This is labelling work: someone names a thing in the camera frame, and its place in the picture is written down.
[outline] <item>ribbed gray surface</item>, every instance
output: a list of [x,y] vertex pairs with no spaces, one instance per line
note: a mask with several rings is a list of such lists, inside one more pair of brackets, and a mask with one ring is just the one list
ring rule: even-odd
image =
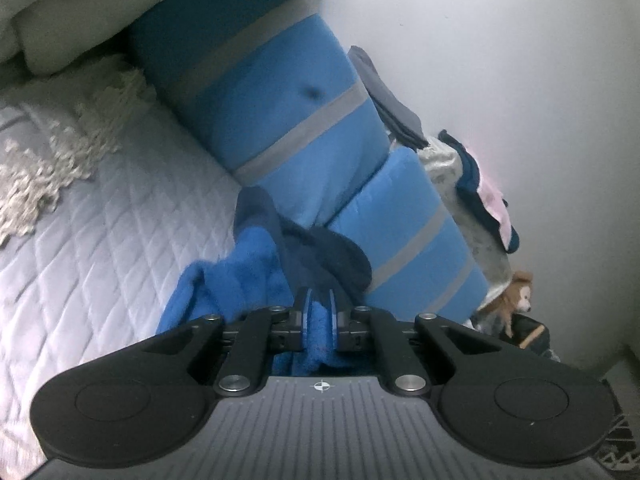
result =
[[87,470],[52,461],[34,480],[443,479],[599,480],[591,459],[552,469],[493,463],[462,447],[420,399],[375,378],[270,378],[245,399],[220,402],[181,449],[140,466]]

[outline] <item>blue pillow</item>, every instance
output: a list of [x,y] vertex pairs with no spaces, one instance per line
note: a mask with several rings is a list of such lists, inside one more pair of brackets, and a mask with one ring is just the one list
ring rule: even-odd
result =
[[484,300],[484,275],[409,148],[392,152],[329,228],[369,258],[366,303],[399,320],[433,312],[464,322]]
[[388,155],[366,89],[304,0],[165,0],[131,37],[209,152],[302,226],[325,224]]

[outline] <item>plush toy ear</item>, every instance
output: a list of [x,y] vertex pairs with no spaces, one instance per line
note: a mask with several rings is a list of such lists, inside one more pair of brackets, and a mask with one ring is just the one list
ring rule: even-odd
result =
[[524,270],[516,270],[513,273],[513,281],[531,283],[533,281],[533,274],[531,272],[525,272]]

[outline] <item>metal screw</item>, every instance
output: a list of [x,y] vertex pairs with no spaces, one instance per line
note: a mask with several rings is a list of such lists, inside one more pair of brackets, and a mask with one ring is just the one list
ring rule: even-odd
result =
[[218,386],[227,392],[241,392],[251,386],[244,375],[228,375],[220,379]]
[[404,392],[416,392],[426,385],[427,381],[417,375],[401,375],[396,379],[396,386]]

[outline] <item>stuffed animal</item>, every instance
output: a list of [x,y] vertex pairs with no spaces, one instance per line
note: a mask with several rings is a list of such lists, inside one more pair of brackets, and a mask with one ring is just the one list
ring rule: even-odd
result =
[[513,338],[511,316],[515,312],[529,312],[531,310],[531,283],[533,274],[517,270],[513,279],[504,292],[491,303],[482,307],[480,314],[496,312],[504,322],[504,333]]

